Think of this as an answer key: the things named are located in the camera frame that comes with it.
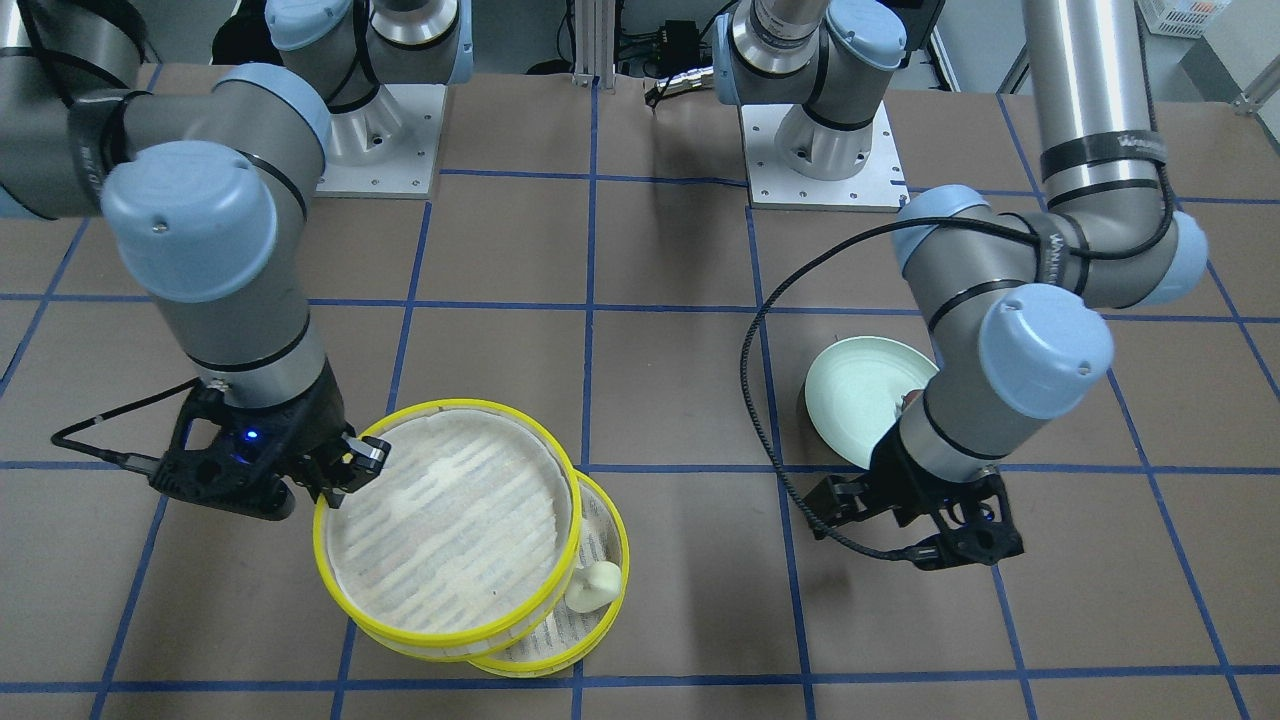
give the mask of light blue joint cap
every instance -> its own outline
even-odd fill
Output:
[[[1181,210],[1174,213],[1174,224],[1178,227],[1178,250],[1174,251],[1174,260],[1156,290],[1133,307],[1172,302],[1194,290],[1204,275],[1204,268],[1208,266],[1208,237],[1196,223],[1196,218]]]
[[[266,27],[278,50],[298,50],[338,27],[352,0],[268,0]]]
[[[882,70],[896,70],[906,56],[902,19],[876,0],[832,0],[827,27],[850,53]]]
[[[1024,284],[992,305],[978,334],[978,357],[996,395],[1037,420],[1061,418],[1107,374],[1115,345],[1106,320],[1079,296]]]
[[[271,258],[275,204],[243,155],[186,140],[148,147],[102,186],[120,259],[152,295],[210,302],[250,283]]]
[[[458,3],[458,54],[453,59],[449,85],[462,85],[471,79],[476,69],[475,42],[471,40],[471,0]]]
[[[0,186],[0,218],[10,220],[44,220],[40,215],[22,206],[9,191]]]
[[[230,81],[256,85],[288,102],[311,126],[320,147],[329,147],[329,108],[325,108],[324,100],[307,81],[279,65],[266,63],[237,65],[223,76],[218,85]]]
[[[737,97],[737,81],[733,78],[733,49],[730,42],[728,24],[733,13],[716,15],[716,35],[712,36],[712,63],[716,67],[716,97],[724,105],[741,105]]]
[[[906,208],[897,211],[897,219],[950,218],[977,205],[991,206],[972,187],[943,184],[925,191],[915,200],[908,202]],[[937,225],[920,225],[918,228],[893,231],[893,254],[897,255],[899,270],[906,269],[906,261],[911,259],[915,249],[936,229],[938,229]]]

